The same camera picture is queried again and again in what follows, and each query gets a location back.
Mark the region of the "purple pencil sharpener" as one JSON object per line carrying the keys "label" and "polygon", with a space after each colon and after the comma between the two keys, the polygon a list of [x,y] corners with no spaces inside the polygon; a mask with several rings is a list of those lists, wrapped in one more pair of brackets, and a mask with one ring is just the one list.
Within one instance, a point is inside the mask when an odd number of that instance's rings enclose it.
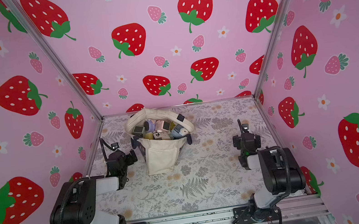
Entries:
{"label": "purple pencil sharpener", "polygon": [[144,121],[144,128],[146,133],[153,133],[156,130],[156,121],[152,119],[147,119]]}

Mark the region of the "cream canvas tote bag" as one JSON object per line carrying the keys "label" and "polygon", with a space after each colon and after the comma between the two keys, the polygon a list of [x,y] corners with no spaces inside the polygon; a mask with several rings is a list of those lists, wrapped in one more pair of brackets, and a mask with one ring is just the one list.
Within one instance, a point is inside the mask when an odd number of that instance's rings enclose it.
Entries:
{"label": "cream canvas tote bag", "polygon": [[180,151],[191,145],[195,126],[181,114],[144,108],[132,115],[125,125],[132,147],[139,148],[147,164],[147,174],[174,171]]}

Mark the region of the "grey green pencil sharpener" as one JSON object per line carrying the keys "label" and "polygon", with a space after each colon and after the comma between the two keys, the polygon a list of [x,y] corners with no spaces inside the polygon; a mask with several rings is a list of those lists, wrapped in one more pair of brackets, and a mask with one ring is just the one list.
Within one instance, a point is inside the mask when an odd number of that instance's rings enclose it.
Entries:
{"label": "grey green pencil sharpener", "polygon": [[145,133],[146,131],[144,126],[135,126],[132,135],[143,138]]}

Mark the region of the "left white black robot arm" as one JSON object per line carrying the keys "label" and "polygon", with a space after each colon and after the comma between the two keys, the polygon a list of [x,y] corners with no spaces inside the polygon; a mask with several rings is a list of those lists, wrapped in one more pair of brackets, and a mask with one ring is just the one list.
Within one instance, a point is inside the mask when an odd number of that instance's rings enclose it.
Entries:
{"label": "left white black robot arm", "polygon": [[92,176],[63,184],[50,215],[50,224],[127,224],[120,214],[97,209],[96,199],[123,189],[128,167],[137,161],[134,150],[115,151],[107,157],[108,175]]}

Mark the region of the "light blue pencil sharpener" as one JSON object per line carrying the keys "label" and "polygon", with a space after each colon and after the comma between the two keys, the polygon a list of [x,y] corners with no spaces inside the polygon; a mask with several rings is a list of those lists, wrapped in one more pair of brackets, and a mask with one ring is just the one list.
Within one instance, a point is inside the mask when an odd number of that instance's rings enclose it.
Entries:
{"label": "light blue pencil sharpener", "polygon": [[190,134],[190,131],[188,131],[185,127],[183,127],[182,125],[179,125],[179,124],[176,125],[171,130],[171,137],[173,139],[180,139],[189,134]]}

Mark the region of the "pink pencil sharpener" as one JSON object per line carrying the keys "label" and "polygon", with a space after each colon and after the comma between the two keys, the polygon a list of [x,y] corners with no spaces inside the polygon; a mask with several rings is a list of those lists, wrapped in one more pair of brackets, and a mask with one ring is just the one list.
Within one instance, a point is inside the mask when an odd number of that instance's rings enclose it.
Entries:
{"label": "pink pencil sharpener", "polygon": [[158,120],[156,130],[153,132],[155,140],[170,140],[170,122]]}

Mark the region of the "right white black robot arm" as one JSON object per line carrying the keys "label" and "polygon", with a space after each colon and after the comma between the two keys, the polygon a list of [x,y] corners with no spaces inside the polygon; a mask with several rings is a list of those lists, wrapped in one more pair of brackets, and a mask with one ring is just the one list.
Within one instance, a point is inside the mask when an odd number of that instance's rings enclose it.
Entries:
{"label": "right white black robot arm", "polygon": [[248,206],[239,213],[234,209],[232,224],[262,222],[279,214],[277,204],[306,187],[306,178],[288,148],[273,146],[261,149],[261,137],[242,132],[233,136],[234,147],[241,151],[239,162],[246,170],[260,169],[264,188],[253,193]]}

